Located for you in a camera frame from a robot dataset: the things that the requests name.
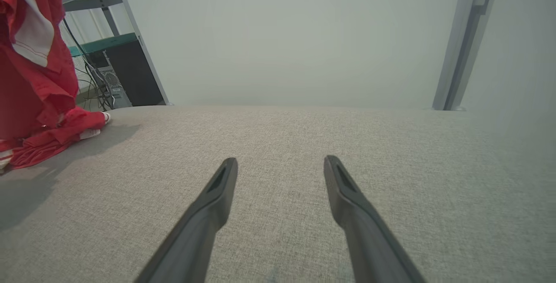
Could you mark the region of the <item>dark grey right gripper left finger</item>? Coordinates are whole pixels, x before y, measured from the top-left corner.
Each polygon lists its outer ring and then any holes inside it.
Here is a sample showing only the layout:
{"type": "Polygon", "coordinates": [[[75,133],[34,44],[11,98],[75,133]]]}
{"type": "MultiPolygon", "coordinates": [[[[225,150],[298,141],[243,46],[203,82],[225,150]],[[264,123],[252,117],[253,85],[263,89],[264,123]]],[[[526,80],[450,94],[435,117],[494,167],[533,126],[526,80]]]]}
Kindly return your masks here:
{"type": "Polygon", "coordinates": [[[237,177],[238,161],[225,159],[135,283],[204,283],[216,234],[231,212],[237,177]]]}

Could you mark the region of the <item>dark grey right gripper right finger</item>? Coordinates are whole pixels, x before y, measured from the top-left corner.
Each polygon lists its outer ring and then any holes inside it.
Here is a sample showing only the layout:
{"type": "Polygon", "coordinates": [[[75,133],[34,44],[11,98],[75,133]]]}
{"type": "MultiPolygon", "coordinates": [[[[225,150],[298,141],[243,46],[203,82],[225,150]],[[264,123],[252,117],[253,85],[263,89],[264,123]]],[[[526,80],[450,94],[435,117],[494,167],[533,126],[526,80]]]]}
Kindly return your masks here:
{"type": "Polygon", "coordinates": [[[337,156],[324,159],[332,217],[344,230],[356,283],[426,283],[337,156]]]}

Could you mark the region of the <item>red white basketball jersey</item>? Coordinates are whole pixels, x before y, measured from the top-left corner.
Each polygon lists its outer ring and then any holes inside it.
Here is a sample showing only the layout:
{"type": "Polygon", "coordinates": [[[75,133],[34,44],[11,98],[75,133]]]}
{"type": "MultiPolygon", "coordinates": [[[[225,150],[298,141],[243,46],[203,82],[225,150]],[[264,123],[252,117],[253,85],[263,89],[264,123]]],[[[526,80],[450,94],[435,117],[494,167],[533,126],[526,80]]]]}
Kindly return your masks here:
{"type": "Polygon", "coordinates": [[[99,135],[110,122],[108,112],[75,107],[53,128],[44,125],[26,138],[0,139],[0,174],[7,168],[15,170],[39,164],[73,143],[99,135]]]}

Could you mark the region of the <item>red shorts with white stripe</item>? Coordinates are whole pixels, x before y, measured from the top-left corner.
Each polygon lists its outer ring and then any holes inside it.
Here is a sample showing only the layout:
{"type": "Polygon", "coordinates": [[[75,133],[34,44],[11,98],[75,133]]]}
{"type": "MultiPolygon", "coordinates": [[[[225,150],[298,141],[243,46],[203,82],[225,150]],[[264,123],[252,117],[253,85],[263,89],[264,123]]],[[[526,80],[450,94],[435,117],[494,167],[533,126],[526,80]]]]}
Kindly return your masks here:
{"type": "Polygon", "coordinates": [[[75,107],[64,14],[62,0],[0,0],[0,140],[54,127],[75,107]]]}

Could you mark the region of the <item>black computer tower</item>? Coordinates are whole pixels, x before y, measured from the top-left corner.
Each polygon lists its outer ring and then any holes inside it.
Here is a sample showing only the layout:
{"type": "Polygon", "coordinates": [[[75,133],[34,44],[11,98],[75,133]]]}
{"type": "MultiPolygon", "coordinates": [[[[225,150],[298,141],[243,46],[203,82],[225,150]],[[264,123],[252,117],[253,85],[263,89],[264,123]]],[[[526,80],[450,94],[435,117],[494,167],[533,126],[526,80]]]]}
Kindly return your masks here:
{"type": "Polygon", "coordinates": [[[165,105],[138,40],[114,43],[90,55],[107,83],[115,109],[165,105]]]}

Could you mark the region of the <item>white partition panel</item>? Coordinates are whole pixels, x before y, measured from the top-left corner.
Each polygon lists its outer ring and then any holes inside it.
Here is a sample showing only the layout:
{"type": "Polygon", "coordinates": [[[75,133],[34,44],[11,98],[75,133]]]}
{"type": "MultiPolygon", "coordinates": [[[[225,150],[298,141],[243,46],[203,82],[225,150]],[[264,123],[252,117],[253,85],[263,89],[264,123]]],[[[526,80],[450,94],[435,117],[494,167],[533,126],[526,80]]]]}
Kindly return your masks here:
{"type": "Polygon", "coordinates": [[[461,105],[488,115],[556,114],[556,0],[491,0],[461,105]]]}
{"type": "Polygon", "coordinates": [[[431,107],[457,0],[127,0],[175,105],[431,107]]]}

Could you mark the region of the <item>grey partition joint post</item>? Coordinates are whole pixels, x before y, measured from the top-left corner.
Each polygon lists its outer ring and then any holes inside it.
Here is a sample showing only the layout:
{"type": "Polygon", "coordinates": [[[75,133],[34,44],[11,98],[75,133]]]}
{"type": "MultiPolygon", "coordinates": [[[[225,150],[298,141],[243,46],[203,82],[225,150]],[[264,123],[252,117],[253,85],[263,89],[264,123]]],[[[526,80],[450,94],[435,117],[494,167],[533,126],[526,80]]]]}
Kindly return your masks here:
{"type": "Polygon", "coordinates": [[[495,0],[457,0],[433,110],[466,111],[461,106],[495,0]]]}

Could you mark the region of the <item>grey partition edge post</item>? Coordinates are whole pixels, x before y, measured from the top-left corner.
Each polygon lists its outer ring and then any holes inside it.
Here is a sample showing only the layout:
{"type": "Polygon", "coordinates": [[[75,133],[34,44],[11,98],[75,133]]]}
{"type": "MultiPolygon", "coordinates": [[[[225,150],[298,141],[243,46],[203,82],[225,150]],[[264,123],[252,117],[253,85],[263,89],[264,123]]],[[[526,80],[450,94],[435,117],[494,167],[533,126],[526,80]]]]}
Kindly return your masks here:
{"type": "Polygon", "coordinates": [[[134,15],[133,15],[131,6],[130,6],[130,4],[129,4],[129,0],[122,0],[122,2],[123,2],[123,4],[124,4],[124,6],[125,6],[126,13],[127,13],[128,18],[129,18],[129,20],[130,20],[130,22],[131,22],[131,25],[133,26],[135,35],[136,35],[136,37],[137,37],[137,39],[138,39],[138,41],[139,41],[139,44],[141,45],[141,49],[142,49],[142,51],[143,51],[143,53],[144,53],[144,55],[145,55],[145,57],[146,57],[146,60],[147,60],[147,63],[148,63],[148,65],[149,65],[149,68],[150,68],[150,70],[151,70],[151,73],[153,74],[153,77],[154,77],[154,79],[155,79],[155,82],[157,83],[157,87],[158,87],[158,89],[159,89],[159,91],[160,91],[160,93],[161,93],[161,96],[162,96],[162,98],[163,98],[163,103],[164,103],[164,105],[166,105],[166,106],[173,106],[174,104],[171,103],[171,102],[168,100],[168,97],[167,97],[167,95],[166,95],[166,93],[165,93],[165,90],[164,90],[164,88],[163,88],[163,85],[162,85],[162,83],[161,83],[161,80],[160,80],[160,78],[159,78],[159,75],[158,75],[158,73],[157,73],[157,71],[156,71],[156,68],[154,67],[153,61],[152,61],[151,56],[150,56],[150,54],[149,54],[149,51],[148,51],[148,49],[147,49],[147,47],[146,47],[146,44],[144,43],[143,36],[142,36],[142,34],[141,34],[141,31],[140,31],[140,29],[139,29],[139,26],[137,25],[137,21],[135,20],[135,17],[134,17],[134,15]]]}

